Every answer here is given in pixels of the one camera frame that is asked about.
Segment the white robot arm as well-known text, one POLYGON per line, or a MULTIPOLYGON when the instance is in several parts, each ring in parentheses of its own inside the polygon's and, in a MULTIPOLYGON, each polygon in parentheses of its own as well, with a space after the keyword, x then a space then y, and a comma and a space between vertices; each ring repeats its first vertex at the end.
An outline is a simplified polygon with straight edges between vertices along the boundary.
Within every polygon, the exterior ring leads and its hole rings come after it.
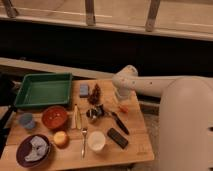
POLYGON ((159 171, 213 171, 213 77, 140 77, 128 65, 112 77, 119 99, 158 97, 159 171))

